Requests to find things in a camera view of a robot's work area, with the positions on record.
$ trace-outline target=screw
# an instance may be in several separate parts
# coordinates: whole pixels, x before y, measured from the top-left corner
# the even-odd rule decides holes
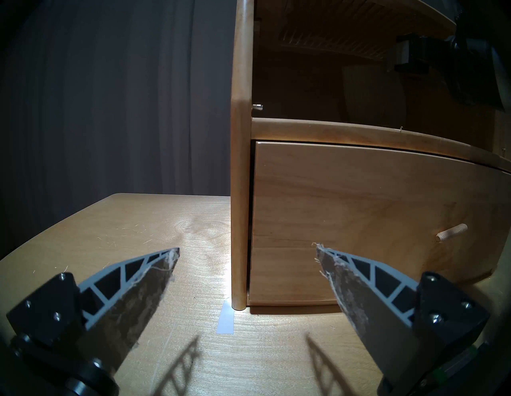
[[[97,368],[101,368],[101,366],[103,366],[103,362],[101,360],[99,360],[98,358],[94,358],[92,360],[92,364],[94,366],[96,366]]]
[[[431,321],[433,323],[440,323],[444,320],[444,318],[442,318],[440,314],[430,314],[429,317],[431,318]]]

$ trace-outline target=slatted wooden panel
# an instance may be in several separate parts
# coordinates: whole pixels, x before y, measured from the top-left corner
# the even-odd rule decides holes
[[[278,41],[284,46],[381,60],[396,36],[446,38],[454,22],[419,0],[289,0]]]

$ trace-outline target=white paper strip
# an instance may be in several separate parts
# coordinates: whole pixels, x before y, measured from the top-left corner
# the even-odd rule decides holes
[[[234,334],[234,309],[230,297],[224,301],[218,318],[217,334]]]

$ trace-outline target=rounded wooden post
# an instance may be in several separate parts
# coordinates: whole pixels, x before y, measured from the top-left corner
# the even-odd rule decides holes
[[[238,0],[230,96],[230,241],[233,308],[247,306],[253,0]]]

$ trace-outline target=wood grain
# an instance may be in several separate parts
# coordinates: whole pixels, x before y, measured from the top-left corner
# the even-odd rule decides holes
[[[5,313],[66,267],[80,282],[109,262],[179,246],[176,281],[115,375],[121,396],[183,394],[170,374],[188,396],[320,395],[306,334],[344,394],[376,394],[381,373],[338,309],[251,308],[235,312],[233,335],[216,334],[230,295],[229,213],[228,197],[116,194],[70,216],[0,262],[3,337],[13,335]],[[191,357],[186,382],[179,364]]]
[[[336,143],[420,151],[466,159],[476,164],[511,172],[511,161],[489,151],[442,137],[370,125],[253,118],[252,139]]]
[[[492,151],[501,157],[511,158],[511,114],[495,110]]]
[[[233,308],[247,293],[250,127],[252,112],[253,0],[238,0],[230,105],[230,196]]]
[[[511,175],[366,147],[256,144],[250,301],[326,304],[313,242],[453,282],[495,269],[511,226]],[[442,244],[436,234],[465,223]]]
[[[440,72],[433,68],[427,75],[400,77],[406,96],[404,129],[492,151],[494,109],[457,102]]]
[[[287,2],[277,37],[281,46],[381,60],[396,37],[411,31],[447,38],[453,21],[418,0]]]

